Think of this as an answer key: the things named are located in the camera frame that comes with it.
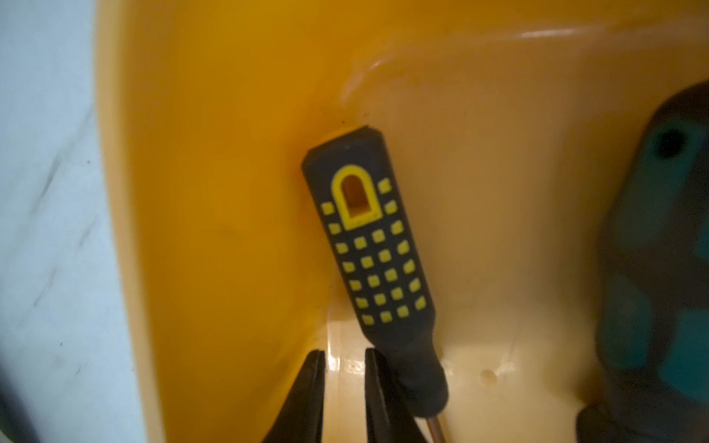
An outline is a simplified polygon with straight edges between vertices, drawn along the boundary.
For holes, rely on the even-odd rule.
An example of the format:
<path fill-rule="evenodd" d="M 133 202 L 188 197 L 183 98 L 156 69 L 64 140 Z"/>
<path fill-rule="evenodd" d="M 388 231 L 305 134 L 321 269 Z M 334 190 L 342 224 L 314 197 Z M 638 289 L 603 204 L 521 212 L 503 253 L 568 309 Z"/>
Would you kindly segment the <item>green black screwdriver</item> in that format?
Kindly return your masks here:
<path fill-rule="evenodd" d="M 604 221 L 603 396 L 580 442 L 708 439 L 708 85 L 662 103 Z"/>

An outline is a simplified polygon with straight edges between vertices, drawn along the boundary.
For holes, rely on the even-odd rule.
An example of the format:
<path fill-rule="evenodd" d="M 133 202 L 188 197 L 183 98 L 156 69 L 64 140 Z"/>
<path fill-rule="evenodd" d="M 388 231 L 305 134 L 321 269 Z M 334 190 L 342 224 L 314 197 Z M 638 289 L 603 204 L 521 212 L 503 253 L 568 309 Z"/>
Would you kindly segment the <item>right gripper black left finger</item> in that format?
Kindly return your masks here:
<path fill-rule="evenodd" d="M 326 378 L 326 354 L 306 356 L 284 405 L 263 443 L 321 443 Z"/>

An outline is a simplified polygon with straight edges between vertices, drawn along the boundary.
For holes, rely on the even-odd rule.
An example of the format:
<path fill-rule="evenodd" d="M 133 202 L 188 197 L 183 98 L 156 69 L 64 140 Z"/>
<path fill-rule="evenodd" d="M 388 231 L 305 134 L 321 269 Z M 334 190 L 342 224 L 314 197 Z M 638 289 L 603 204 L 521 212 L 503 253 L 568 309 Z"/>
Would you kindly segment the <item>black yellow dotted screwdriver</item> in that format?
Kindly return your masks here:
<path fill-rule="evenodd" d="M 436 310 L 384 136 L 360 127 L 311 149 L 301 170 L 360 328 L 387 361 L 411 415 L 445 441 L 448 383 Z"/>

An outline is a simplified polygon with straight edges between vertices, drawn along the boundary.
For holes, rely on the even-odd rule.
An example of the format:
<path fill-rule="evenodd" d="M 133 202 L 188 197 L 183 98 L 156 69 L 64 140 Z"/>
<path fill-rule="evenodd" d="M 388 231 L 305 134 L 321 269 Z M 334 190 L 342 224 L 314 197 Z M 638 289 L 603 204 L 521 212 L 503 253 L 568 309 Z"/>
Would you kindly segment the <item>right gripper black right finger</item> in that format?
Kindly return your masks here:
<path fill-rule="evenodd" d="M 384 356 L 375 348 L 367 348 L 365 363 L 367 442 L 427 443 Z"/>

